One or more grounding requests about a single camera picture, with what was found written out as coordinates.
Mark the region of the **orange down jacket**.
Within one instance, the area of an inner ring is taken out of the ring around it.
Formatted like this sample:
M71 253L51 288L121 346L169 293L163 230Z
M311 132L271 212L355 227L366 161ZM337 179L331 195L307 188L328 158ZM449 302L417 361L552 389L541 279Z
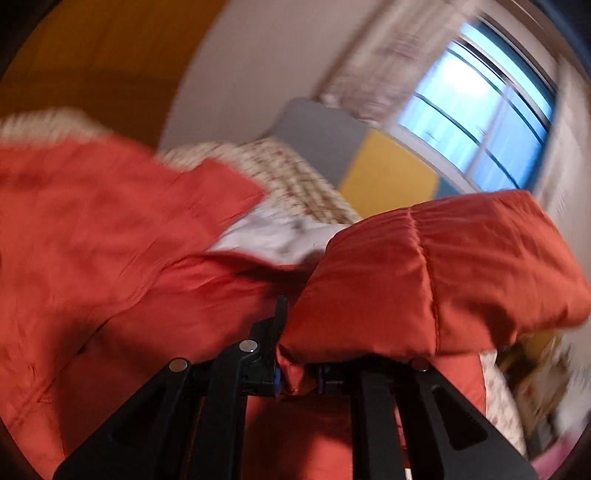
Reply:
M311 364L425 358L485 406L482 352L582 324L590 287L522 190L353 226L254 221L266 193L213 159L176 172L115 136L1 149L1 418L42 478L161 367L245 339L287 297L287 383L249 409L243 474L347 479L349 416Z

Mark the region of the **floral quilt on bed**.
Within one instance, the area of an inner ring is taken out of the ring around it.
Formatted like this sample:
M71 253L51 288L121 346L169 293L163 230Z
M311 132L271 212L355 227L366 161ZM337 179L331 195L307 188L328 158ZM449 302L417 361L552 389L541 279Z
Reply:
M35 142L43 146L65 139L104 139L111 133L84 113L67 108L14 114L1 120L1 144ZM266 188L267 206L297 219L304 217L325 224L351 225L360 215L310 163L286 143L267 137L236 145L204 142L164 152L147 151L148 157L174 170L191 170L207 157L235 167ZM495 365L495 351L480 355L477 371L484 376L486 418L521 453L526 453L524 433L509 387Z

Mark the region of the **grey yellow blue headboard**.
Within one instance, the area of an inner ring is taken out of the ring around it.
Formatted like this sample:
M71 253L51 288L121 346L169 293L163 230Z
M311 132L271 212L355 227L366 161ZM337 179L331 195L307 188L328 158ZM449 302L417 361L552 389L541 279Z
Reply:
M342 110L294 99L270 128L363 218L460 191L392 137Z

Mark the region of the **floral curtain right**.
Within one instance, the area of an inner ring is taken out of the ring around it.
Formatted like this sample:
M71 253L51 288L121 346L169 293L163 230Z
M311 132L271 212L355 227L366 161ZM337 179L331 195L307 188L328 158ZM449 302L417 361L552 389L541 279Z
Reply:
M590 91L564 58L534 196L565 239L582 240L590 229Z

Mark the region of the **floral curtain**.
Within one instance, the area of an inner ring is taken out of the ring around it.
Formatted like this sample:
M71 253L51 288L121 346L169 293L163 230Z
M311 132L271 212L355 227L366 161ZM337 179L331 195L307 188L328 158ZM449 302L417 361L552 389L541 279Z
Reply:
M564 58L534 196L565 239L582 240L590 229L590 91Z
M375 128L385 126L479 10L478 1L390 2L329 78L320 101Z

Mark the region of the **window with grille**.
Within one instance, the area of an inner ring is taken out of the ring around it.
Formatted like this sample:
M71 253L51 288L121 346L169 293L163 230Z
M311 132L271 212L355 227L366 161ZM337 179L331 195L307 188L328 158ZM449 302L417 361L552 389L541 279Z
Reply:
M489 20L462 26L398 121L483 191L533 189L556 90Z

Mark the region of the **floral curtain left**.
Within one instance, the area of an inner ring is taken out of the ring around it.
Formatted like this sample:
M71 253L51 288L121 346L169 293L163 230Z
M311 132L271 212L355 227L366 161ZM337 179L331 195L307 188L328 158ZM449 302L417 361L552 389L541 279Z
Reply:
M478 1L390 2L329 78L320 101L375 128L385 126L479 10Z

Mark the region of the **wooden wardrobe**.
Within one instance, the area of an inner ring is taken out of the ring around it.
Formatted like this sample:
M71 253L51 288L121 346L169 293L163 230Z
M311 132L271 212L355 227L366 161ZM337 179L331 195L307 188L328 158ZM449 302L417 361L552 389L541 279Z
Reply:
M1 113L72 107L154 147L222 1L62 1L1 79Z

